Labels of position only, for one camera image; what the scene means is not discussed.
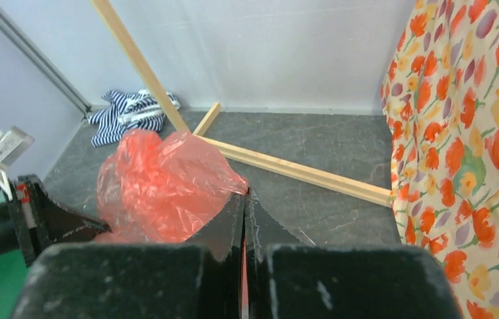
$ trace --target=wooden plank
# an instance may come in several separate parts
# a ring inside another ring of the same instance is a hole
[[[206,131],[208,130],[212,122],[214,122],[214,119],[216,118],[216,116],[218,116],[218,113],[221,109],[222,106],[219,102],[214,103],[214,105],[212,105],[212,108],[210,108],[210,111],[208,111],[208,113],[204,115],[202,121],[200,121],[197,128],[193,131],[193,134],[198,136],[206,134]]]
[[[216,148],[218,148],[218,150],[220,150],[226,158],[231,160],[240,161],[242,163],[259,167],[267,171],[272,171],[280,175],[292,177],[294,179],[305,181],[333,191],[338,191],[346,195],[370,201],[371,203],[386,207],[391,206],[390,190],[388,189],[240,148],[238,146],[211,140],[209,138],[201,136],[200,138],[216,146]]]
[[[143,82],[148,87],[153,97],[157,100],[157,103],[161,106],[161,109],[169,121],[173,124],[176,130],[189,130],[189,127],[175,109],[173,103],[167,96],[167,92],[159,83],[159,80],[150,68],[146,58],[132,39],[128,30],[120,20],[118,14],[114,10],[113,6],[110,4],[109,0],[90,0],[91,4],[97,11],[98,15],[102,18],[108,29],[112,32],[114,38],[118,41],[122,50],[128,56],[128,59],[136,69],[136,72],[140,75]]]

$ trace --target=blue and white striped fabric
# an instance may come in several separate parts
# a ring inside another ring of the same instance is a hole
[[[177,109],[180,108],[177,98],[171,93],[167,93],[167,95],[173,105]],[[102,99],[108,101],[110,106],[87,117],[89,124],[98,124],[98,131],[91,139],[94,147],[117,143],[127,130],[134,128],[142,128],[155,132],[159,132],[163,128],[163,123],[166,119],[163,112],[128,124],[118,122],[119,115],[136,113],[148,106],[157,106],[157,101],[155,101],[147,90],[130,93],[108,90],[102,95]]]

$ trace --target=curtain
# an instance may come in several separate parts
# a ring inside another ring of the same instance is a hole
[[[466,318],[499,318],[499,0],[418,0],[381,98],[402,241]]]

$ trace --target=metal strip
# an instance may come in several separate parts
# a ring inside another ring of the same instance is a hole
[[[46,58],[2,9],[0,9],[0,30],[72,102],[75,108],[80,110],[84,116],[91,111],[91,105],[85,97],[67,81],[53,63]]]

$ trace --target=plastic bag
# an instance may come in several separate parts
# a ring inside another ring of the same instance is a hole
[[[124,134],[100,167],[97,211],[112,233],[98,242],[180,243],[216,216],[247,181],[220,151],[188,132],[161,141],[152,131]]]

